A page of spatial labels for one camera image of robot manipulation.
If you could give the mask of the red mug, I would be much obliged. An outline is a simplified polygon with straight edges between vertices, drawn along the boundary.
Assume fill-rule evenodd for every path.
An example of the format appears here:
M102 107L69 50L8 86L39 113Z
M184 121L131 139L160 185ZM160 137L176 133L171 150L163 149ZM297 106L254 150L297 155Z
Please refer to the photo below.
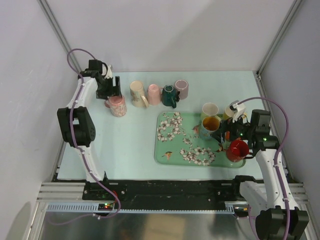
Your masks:
M241 139L236 139L230 143L226 150L226 157L233 163L254 158L248 144Z

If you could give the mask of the yellow mug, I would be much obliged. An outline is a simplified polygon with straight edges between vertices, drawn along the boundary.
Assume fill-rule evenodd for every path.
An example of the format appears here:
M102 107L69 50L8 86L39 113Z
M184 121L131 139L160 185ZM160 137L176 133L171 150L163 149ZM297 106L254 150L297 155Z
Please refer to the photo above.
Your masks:
M228 119L233 119L233 112L229 109L229 106L227 106L225 109L224 109L224 113L222 115L222 119L223 120L228 120Z

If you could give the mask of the cream floral mug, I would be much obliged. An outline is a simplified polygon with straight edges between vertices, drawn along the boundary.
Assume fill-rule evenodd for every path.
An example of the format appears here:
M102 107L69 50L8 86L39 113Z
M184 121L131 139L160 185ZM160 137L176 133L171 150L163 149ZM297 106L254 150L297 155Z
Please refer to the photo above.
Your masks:
M132 104L137 108L148 108L150 104L143 83L138 80L133 81L129 88Z

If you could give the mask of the blue floral mug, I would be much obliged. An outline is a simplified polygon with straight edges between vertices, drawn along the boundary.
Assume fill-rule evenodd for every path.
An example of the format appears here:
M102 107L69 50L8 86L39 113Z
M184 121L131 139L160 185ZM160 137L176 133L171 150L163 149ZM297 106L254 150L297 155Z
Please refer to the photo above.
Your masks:
M199 125L199 137L203 140L210 140L212 138L211 134L219 129L220 123L221 118L219 116L205 117Z

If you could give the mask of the light green mug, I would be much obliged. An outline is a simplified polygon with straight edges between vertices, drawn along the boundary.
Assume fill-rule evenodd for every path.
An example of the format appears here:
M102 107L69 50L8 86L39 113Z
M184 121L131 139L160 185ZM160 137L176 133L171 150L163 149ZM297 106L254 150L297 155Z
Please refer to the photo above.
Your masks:
M206 117L214 117L214 116L217 116L218 113L219 113L219 107L212 102L207 102L202 106L200 119L203 120Z

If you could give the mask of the orange mug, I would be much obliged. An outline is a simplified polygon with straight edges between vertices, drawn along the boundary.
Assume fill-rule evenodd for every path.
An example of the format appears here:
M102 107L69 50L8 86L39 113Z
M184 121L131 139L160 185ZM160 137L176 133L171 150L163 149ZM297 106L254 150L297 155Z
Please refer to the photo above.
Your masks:
M225 132L225 140L230 141L230 132L229 131Z

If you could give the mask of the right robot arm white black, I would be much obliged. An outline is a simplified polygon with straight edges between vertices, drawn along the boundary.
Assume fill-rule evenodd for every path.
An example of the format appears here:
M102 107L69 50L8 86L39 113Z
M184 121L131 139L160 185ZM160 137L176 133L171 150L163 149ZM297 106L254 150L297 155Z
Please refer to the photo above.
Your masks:
M251 119L244 122L244 111L233 109L233 116L222 120L212 137L224 143L241 140L248 145L258 163L264 183L264 191L251 176L241 176L241 182L231 187L232 197L245 199L255 217L255 232L260 240L299 240L308 223L307 211L301 210L295 201L283 168L281 144L270 134L271 113L254 109Z

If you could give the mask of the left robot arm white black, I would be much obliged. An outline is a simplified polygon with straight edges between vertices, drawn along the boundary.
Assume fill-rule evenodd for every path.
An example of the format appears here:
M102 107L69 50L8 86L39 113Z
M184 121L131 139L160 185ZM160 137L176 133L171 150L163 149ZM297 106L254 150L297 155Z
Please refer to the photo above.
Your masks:
M100 182L106 178L94 148L96 127L88 107L93 99L107 101L121 96L120 77L113 77L112 66L90 59L88 68L78 75L78 85L71 101L67 107L57 110L62 138L80 157L88 182Z

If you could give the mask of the light pink mug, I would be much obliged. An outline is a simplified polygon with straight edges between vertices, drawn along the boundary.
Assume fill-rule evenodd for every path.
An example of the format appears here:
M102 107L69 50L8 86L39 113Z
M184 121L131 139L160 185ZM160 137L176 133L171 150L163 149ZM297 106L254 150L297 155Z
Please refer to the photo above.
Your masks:
M160 87L156 84L150 84L147 89L147 100L150 105L157 106L161 102Z

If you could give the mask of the dark green mug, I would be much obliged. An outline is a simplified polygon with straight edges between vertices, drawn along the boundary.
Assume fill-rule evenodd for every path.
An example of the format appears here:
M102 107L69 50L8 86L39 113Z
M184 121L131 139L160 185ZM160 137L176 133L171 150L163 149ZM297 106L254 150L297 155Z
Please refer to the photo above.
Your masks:
M162 89L161 101L164 106L175 109L180 101L180 91L176 90L173 85L165 85Z

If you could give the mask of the mauve mug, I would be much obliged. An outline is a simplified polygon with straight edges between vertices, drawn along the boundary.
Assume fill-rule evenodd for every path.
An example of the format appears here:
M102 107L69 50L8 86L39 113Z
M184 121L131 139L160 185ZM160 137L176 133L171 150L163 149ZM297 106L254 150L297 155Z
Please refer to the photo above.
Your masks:
M179 92L180 100L184 100L189 94L189 84L184 79L179 79L174 83L175 89Z

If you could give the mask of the green floral tray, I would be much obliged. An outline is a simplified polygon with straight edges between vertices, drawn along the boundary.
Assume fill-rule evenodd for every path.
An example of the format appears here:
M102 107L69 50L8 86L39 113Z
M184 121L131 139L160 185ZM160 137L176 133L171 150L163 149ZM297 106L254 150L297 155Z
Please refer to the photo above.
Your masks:
M241 168L246 161L232 162L227 158L229 142L200 138L199 113L160 113L157 117L154 158L163 165Z

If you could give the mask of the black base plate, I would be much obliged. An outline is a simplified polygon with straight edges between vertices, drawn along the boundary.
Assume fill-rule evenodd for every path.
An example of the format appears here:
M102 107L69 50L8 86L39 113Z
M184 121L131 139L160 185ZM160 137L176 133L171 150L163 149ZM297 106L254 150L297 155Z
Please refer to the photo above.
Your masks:
M102 185L86 182L85 201L120 200L121 207L150 207L152 210L221 210L223 203L244 201L240 183L252 176L232 180L106 180Z

